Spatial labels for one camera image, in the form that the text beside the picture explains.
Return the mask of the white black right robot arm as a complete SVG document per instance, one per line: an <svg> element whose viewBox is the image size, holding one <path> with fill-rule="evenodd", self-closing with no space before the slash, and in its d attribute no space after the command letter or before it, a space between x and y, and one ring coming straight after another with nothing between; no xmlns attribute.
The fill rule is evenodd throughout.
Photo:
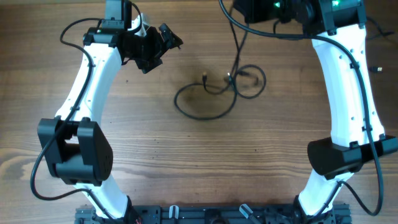
<svg viewBox="0 0 398 224"><path fill-rule="evenodd" d="M368 162L396 152L377 115L366 63L366 11L363 1L234 1L244 16L241 28L277 19L297 21L301 34L279 39L310 39L322 66L331 113L331 134L312 141L307 153L312 173L295 203L302 221L323 218L348 179Z"/></svg>

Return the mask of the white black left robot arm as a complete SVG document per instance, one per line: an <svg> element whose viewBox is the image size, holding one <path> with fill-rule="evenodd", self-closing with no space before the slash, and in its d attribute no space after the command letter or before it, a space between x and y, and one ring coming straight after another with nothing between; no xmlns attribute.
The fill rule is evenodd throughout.
<svg viewBox="0 0 398 224"><path fill-rule="evenodd" d="M41 119L37 133L50 175L83 192L98 223L140 223L130 198L111 174L113 150L100 122L108 93L121 67L133 60L148 73L166 51L182 40L167 25L152 27L143 14L132 16L131 1L107 1L105 17L88 29L79 50L80 69L67 99L52 119Z"/></svg>

